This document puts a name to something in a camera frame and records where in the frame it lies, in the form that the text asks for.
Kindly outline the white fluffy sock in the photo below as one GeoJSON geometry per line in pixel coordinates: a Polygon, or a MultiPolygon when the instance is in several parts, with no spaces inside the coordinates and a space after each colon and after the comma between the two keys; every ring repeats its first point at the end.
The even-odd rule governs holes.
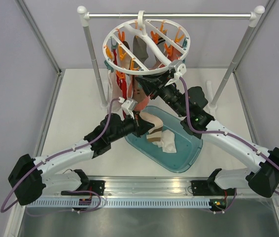
{"type": "Polygon", "coordinates": [[[162,132],[161,141],[157,145],[162,148],[164,153],[174,154],[176,153],[175,146],[175,134],[170,130],[165,130],[162,132]]]}

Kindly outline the red sock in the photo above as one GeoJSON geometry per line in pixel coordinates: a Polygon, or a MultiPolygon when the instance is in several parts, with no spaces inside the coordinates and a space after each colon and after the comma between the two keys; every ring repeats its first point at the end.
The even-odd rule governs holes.
{"type": "MultiPolygon", "coordinates": [[[[117,53],[116,53],[116,46],[113,47],[113,55],[114,55],[114,64],[117,64],[117,53]]],[[[119,71],[116,71],[116,82],[119,88],[122,91],[122,97],[126,100],[127,99],[127,83],[126,83],[126,77],[124,73],[121,73],[119,71]]]]}

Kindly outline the white round clip hanger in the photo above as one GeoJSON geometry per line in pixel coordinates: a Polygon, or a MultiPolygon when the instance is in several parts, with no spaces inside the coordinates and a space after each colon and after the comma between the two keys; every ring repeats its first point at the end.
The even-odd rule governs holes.
{"type": "Polygon", "coordinates": [[[106,36],[103,55],[106,68],[118,75],[158,75],[173,71],[176,77],[187,71],[185,58],[191,45],[190,35],[169,19],[148,19],[140,11],[106,36]]]}

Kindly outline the white cloth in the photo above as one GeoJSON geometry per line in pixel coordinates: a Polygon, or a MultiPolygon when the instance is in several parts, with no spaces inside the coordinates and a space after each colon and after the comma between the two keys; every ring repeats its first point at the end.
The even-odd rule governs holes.
{"type": "MultiPolygon", "coordinates": [[[[122,97],[122,90],[117,84],[115,72],[108,71],[108,91],[107,99],[110,102],[112,99],[122,97]]],[[[112,104],[112,112],[118,112],[121,109],[121,104],[118,101],[114,101],[112,104]]]]}

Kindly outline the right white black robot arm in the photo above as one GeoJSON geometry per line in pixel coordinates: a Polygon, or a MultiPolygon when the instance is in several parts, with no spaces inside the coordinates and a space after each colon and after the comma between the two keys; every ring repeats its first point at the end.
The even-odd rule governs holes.
{"type": "Polygon", "coordinates": [[[210,142],[235,157],[244,169],[216,169],[207,180],[207,190],[218,195],[223,190],[249,187],[258,195],[270,198],[279,185],[279,148],[269,150],[239,137],[204,110],[208,101],[201,87],[188,88],[184,79],[181,93],[167,85],[172,73],[136,76],[146,96],[160,97],[178,116],[190,135],[210,142]]]}

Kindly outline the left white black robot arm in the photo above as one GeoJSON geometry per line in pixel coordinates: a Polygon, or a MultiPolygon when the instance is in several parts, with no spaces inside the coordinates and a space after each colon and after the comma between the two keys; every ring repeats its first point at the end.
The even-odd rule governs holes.
{"type": "Polygon", "coordinates": [[[111,143],[134,134],[140,137],[154,127],[140,115],[126,116],[111,113],[82,140],[70,148],[52,155],[32,158],[29,154],[19,157],[8,181],[20,205],[37,200],[48,187],[47,180],[59,171],[76,163],[101,156],[111,148],[111,143]]]}

